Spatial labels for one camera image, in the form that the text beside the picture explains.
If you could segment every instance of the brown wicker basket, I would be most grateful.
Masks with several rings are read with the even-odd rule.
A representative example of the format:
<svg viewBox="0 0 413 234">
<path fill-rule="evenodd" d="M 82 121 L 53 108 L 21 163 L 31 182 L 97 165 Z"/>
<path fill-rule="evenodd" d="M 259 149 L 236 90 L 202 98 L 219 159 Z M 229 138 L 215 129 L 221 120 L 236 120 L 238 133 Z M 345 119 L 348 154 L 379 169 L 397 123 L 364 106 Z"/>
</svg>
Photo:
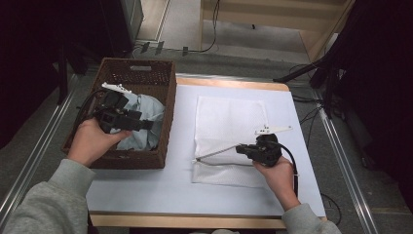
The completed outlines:
<svg viewBox="0 0 413 234">
<path fill-rule="evenodd" d="M 90 94 L 101 89 L 102 83 L 122 84 L 134 94 L 151 96 L 166 108 L 158 146 L 150 151 L 109 149 L 92 164 L 96 169 L 161 169 L 167 157 L 169 132 L 173 119 L 176 94 L 175 68 L 172 61 L 104 58 Z M 67 153 L 75 130 L 67 137 L 62 150 Z"/>
</svg>

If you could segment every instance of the gray sleeve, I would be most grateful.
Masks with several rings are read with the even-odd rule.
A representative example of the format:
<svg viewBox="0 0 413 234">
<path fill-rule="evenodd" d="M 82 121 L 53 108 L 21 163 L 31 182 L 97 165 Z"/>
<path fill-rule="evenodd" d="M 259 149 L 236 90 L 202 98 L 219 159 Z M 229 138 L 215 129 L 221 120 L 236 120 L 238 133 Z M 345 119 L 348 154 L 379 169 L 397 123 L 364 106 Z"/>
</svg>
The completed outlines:
<svg viewBox="0 0 413 234">
<path fill-rule="evenodd" d="M 308 204 L 301 204 L 288 210 L 282 216 L 288 233 L 341 233 L 331 221 L 322 221 L 311 210 Z"/>
<path fill-rule="evenodd" d="M 33 186 L 12 213 L 5 233 L 86 233 L 86 193 L 94 172 L 63 159 L 48 182 Z"/>
</svg>

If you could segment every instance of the person's hand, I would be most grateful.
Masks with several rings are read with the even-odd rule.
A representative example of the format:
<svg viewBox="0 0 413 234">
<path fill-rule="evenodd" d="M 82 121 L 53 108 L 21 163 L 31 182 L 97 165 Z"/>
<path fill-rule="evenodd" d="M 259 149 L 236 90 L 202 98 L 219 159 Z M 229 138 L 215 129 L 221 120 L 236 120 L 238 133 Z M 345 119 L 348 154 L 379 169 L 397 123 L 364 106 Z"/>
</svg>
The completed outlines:
<svg viewBox="0 0 413 234">
<path fill-rule="evenodd" d="M 300 205 L 293 188 L 292 164 L 287 159 L 281 156 L 272 168 L 264 167 L 255 161 L 253 165 L 265 177 L 285 211 Z"/>
<path fill-rule="evenodd" d="M 67 158 L 89 167 L 100 158 L 113 144 L 129 137 L 130 131 L 120 131 L 116 134 L 106 134 L 95 118 L 79 125 L 73 138 Z"/>
</svg>

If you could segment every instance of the person's left hand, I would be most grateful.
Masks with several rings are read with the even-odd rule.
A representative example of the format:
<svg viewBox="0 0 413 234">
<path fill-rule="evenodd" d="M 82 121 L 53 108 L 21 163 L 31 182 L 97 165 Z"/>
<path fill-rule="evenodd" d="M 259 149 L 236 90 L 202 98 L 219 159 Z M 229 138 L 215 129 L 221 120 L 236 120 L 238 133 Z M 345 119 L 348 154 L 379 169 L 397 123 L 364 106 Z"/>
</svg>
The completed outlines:
<svg viewBox="0 0 413 234">
<path fill-rule="evenodd" d="M 67 159 L 89 167 L 92 162 L 100 158 L 113 144 L 130 135 L 131 131 L 106 134 L 100 128 L 95 118 L 86 120 L 77 129 Z"/>
</svg>

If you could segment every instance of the white towel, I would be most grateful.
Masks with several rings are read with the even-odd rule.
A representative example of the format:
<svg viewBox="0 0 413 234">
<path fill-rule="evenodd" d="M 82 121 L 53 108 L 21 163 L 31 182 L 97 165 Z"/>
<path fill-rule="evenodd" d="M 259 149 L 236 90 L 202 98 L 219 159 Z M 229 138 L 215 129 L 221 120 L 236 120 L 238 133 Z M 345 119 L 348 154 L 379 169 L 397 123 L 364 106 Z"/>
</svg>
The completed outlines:
<svg viewBox="0 0 413 234">
<path fill-rule="evenodd" d="M 198 97 L 193 182 L 264 187 L 264 177 L 235 146 L 254 144 L 268 124 L 264 101 Z"/>
</svg>

